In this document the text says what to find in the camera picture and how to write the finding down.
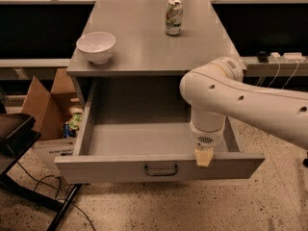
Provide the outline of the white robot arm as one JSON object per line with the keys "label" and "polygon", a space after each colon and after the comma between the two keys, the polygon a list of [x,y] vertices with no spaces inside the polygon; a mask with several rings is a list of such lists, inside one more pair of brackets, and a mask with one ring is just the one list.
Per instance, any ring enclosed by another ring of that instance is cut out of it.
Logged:
{"label": "white robot arm", "polygon": [[308,93],[245,84],[241,64],[232,58],[189,71],[180,92],[191,105],[191,136],[200,166],[211,162],[228,117],[308,149]]}

